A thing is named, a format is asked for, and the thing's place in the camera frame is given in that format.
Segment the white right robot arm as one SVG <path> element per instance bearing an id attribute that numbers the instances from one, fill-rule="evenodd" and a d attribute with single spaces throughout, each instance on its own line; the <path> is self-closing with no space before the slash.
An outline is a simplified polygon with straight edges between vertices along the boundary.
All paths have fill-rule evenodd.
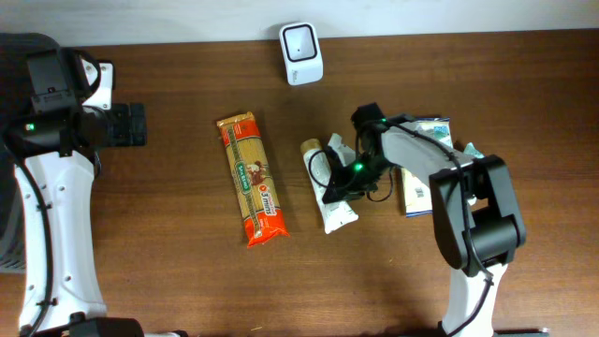
<path id="1" fill-rule="evenodd" d="M 331 139 L 322 151 L 331 169 L 321 182 L 323 203 L 368 196 L 394 168 L 417 176 L 430 189 L 435 240 L 451 269 L 436 333 L 495 335 L 499 283 L 527 235 L 506 163 L 456 150 L 419 129 L 415 117 L 387 117 L 375 103 L 358 107 L 351 122 L 354 146 Z"/>

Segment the yellow white snack bag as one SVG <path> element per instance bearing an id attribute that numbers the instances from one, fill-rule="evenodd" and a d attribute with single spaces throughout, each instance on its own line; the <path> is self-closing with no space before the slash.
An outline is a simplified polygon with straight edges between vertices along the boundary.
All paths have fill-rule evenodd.
<path id="1" fill-rule="evenodd" d="M 450 119 L 443 118 L 421 118 L 416 120 L 416 131 L 425 133 L 428 137 L 434 139 L 432 129 L 436 125 L 447 125 L 449 127 Z M 453 147 L 453 141 L 442 142 L 448 147 Z M 415 217 L 432 213 L 430 188 L 421 182 L 417 176 L 405 168 L 401 168 L 402 191 L 407 217 Z"/>

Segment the orange spaghetti packet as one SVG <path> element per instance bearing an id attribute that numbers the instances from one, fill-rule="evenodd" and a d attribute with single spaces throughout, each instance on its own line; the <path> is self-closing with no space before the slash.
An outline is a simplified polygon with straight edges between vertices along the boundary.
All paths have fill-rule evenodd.
<path id="1" fill-rule="evenodd" d="M 250 247 L 277 236 L 288 236 L 284 214 L 254 114 L 250 111 L 216 123 L 226 157 L 242 222 Z"/>

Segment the small green tissue pack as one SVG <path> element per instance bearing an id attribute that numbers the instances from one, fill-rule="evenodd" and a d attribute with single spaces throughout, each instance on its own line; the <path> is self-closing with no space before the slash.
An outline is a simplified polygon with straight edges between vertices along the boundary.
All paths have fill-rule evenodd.
<path id="1" fill-rule="evenodd" d="M 436 140 L 441 142 L 451 142 L 450 130 L 447 125 L 436 125 L 432 131 Z"/>

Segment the white barcode scanner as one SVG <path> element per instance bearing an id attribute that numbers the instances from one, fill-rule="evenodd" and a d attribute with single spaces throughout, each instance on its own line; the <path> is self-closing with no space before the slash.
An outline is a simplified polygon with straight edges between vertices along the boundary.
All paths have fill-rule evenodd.
<path id="1" fill-rule="evenodd" d="M 324 76 L 324 63 L 317 32 L 308 22 L 284 25 L 279 39 L 285 61 L 287 83 L 299 86 L 320 81 Z"/>

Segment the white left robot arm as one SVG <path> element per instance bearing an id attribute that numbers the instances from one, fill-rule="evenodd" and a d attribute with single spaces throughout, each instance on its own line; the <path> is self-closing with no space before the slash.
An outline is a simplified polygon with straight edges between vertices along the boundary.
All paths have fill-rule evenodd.
<path id="1" fill-rule="evenodd" d="M 98 152 L 147 143 L 140 103 L 111 101 L 114 70 L 85 51 L 27 56 L 27 112 L 2 126 L 24 215 L 26 289 L 21 336 L 142 336 L 134 318 L 110 317 L 97 281 L 91 194 Z"/>

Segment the white tube with tan cap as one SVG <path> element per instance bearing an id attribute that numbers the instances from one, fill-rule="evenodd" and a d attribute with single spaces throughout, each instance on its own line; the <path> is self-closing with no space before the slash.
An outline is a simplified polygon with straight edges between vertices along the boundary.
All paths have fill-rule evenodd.
<path id="1" fill-rule="evenodd" d="M 331 168 L 318 139 L 307 139 L 300 145 L 300 151 L 314 190 L 318 209 L 322 215 L 326 234 L 358 220 L 358 215 L 346 201 L 329 204 L 323 202 L 331 178 Z"/>

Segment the green plastic pouch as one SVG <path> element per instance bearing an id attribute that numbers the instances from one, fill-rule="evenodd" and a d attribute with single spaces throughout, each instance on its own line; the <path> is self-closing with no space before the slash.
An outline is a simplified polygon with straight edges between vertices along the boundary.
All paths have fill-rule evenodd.
<path id="1" fill-rule="evenodd" d="M 469 143 L 468 143 L 468 144 L 467 144 L 467 145 L 464 147 L 463 153 L 464 153 L 464 154 L 467 154 L 467 155 L 470 155 L 470 156 L 472 156 L 472 157 L 474 157 L 474 158 L 478 158 L 478 159 L 480 159 L 480 158 L 484 158 L 484 157 L 485 157 L 485 156 L 484 156 L 484 155 L 483 155 L 481 152 L 479 152 L 479 151 L 476 149 L 476 147 L 474 146 L 474 144 L 473 144 L 472 142 L 469 142 Z"/>

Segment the dark grey plastic basket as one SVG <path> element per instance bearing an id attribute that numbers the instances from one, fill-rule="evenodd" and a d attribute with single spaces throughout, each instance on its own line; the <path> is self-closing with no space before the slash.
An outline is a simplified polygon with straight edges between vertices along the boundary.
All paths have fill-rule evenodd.
<path id="1" fill-rule="evenodd" d="M 28 105 L 30 80 L 26 64 L 27 49 L 22 37 L 1 34 L 1 135 L 8 122 L 23 114 Z M 13 159 L 1 139 L 1 272 L 24 271 L 21 206 L 14 177 Z"/>

